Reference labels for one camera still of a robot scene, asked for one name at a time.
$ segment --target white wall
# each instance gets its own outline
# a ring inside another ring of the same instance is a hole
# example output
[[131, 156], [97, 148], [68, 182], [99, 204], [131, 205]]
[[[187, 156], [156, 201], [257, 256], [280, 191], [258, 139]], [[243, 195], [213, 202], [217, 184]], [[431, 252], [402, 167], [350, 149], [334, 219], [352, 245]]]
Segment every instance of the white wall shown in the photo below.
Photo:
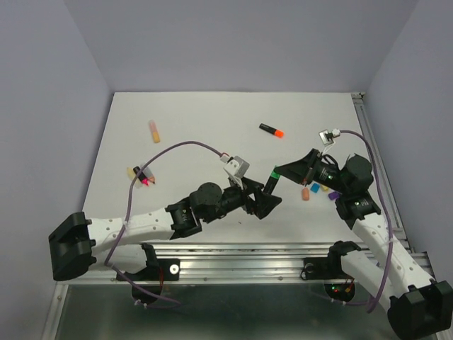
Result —
[[0, 338], [40, 339], [49, 233], [81, 209], [110, 91], [62, 0], [0, 0]]
[[416, 0], [65, 0], [116, 91], [364, 91]]
[[453, 1], [420, 0], [366, 108], [409, 239], [453, 283]]

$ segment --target purple marker cap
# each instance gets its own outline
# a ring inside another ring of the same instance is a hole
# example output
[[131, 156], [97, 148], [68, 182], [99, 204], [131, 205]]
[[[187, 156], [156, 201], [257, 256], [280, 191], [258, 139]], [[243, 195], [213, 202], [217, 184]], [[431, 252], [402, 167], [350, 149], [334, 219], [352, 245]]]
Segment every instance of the purple marker cap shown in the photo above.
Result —
[[336, 191], [332, 192], [332, 193], [329, 193], [328, 194], [328, 197], [331, 199], [331, 200], [336, 200], [337, 198], [340, 197], [340, 193], [337, 193]]

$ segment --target orange highlighter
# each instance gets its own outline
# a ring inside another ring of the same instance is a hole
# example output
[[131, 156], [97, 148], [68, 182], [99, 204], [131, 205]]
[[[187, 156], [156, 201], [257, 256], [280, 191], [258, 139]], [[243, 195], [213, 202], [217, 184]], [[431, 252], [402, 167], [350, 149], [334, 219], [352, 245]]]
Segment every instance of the orange highlighter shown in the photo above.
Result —
[[273, 127], [270, 127], [269, 125], [266, 124], [260, 124], [260, 129], [264, 130], [266, 132], [269, 132], [271, 135], [274, 135], [276, 137], [282, 138], [285, 133], [283, 131], [277, 130]]
[[148, 122], [149, 130], [151, 131], [151, 136], [153, 137], [153, 141], [155, 143], [159, 143], [161, 138], [159, 137], [159, 133], [157, 132], [156, 123], [153, 120]]

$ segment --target glass panel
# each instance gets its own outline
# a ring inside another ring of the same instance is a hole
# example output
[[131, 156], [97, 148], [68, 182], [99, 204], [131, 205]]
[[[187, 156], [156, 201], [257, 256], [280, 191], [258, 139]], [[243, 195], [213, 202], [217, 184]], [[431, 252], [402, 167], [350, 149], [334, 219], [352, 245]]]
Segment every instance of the glass panel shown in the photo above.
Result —
[[[398, 339], [377, 308], [343, 307], [319, 298], [322, 285], [200, 285], [164, 287], [183, 302], [170, 310], [134, 306], [126, 285], [69, 288], [61, 340], [383, 340]], [[366, 300], [357, 287], [355, 300]]]

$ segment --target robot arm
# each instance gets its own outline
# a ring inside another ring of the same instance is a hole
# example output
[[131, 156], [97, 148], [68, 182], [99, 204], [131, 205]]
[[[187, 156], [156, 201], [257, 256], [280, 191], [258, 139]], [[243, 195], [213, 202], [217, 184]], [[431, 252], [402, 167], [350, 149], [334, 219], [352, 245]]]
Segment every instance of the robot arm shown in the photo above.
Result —
[[[338, 131], [320, 133], [325, 145], [333, 144], [333, 138], [338, 135]], [[379, 304], [401, 339], [418, 339], [448, 329], [452, 321], [453, 289], [447, 281], [437, 282], [426, 273], [399, 240], [389, 239], [386, 220], [368, 192], [374, 180], [371, 170], [370, 162], [358, 155], [350, 157], [339, 169], [333, 157], [315, 149], [299, 161], [274, 168], [275, 173], [295, 183], [308, 185], [316, 181], [339, 192], [336, 210], [340, 218], [364, 241], [381, 266], [386, 263], [389, 247], [393, 247]], [[307, 280], [352, 277], [373, 296], [384, 275], [353, 242], [336, 242], [327, 258], [307, 258], [304, 263]]]
[[[154, 250], [146, 246], [150, 240], [189, 237], [202, 231], [201, 221], [210, 223], [237, 208], [262, 219], [282, 202], [264, 193], [263, 184], [243, 176], [247, 162], [225, 154], [221, 160], [226, 163], [230, 187], [222, 190], [215, 183], [204, 183], [175, 204], [132, 216], [111, 262], [122, 271], [137, 273], [155, 258]], [[70, 215], [49, 236], [54, 280], [67, 281], [88, 270], [107, 269], [103, 262], [117, 242], [123, 223], [122, 218], [87, 220], [83, 212]]]

